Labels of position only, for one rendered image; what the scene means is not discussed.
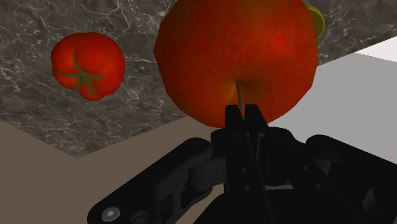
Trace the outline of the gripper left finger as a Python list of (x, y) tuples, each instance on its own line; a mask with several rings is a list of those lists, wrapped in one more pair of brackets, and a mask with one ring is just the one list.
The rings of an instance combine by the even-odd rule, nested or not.
[(247, 224), (247, 110), (226, 107), (225, 128), (211, 140), (187, 139), (164, 157), (96, 203), (87, 224), (176, 224), (214, 186), (216, 197), (194, 224)]

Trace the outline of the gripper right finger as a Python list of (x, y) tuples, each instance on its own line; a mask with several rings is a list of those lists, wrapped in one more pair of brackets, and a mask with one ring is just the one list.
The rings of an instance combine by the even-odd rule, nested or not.
[(289, 181), (291, 224), (394, 224), (397, 164), (325, 135), (305, 143), (267, 125), (255, 104), (244, 121), (267, 185)]

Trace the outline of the red apple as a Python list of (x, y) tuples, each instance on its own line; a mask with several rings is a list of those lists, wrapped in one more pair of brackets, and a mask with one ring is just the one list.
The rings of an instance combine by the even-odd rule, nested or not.
[(222, 128), (228, 105), (257, 105), (272, 122), (311, 88), (318, 62), (312, 12), (302, 0), (177, 0), (154, 51), (169, 97)]

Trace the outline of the red tomato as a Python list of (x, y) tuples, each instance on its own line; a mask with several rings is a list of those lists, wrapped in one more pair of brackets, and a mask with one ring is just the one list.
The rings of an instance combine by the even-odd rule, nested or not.
[(125, 76), (121, 48), (110, 37), (97, 32), (64, 37), (51, 51), (51, 62), (57, 82), (90, 101), (116, 92)]

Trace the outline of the yellow fruit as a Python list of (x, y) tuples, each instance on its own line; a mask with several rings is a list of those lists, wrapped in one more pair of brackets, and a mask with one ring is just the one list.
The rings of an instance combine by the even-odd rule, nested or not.
[(324, 21), (323, 15), (313, 5), (307, 4), (306, 7), (312, 13), (312, 18), (313, 18), (314, 25), (315, 25), (315, 28), (316, 28), (316, 36), (317, 36), (317, 39), (319, 39), (319, 37), (323, 34), (323, 32), (325, 30), (325, 21)]

